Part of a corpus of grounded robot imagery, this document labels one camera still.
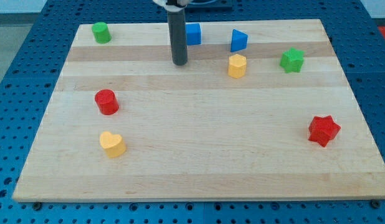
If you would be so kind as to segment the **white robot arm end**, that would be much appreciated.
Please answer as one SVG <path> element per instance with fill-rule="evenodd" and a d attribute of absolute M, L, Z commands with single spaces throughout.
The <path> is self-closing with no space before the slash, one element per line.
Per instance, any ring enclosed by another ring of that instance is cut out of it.
<path fill-rule="evenodd" d="M 192 0 L 153 0 L 153 2 L 168 12 L 179 12 L 192 2 Z"/>

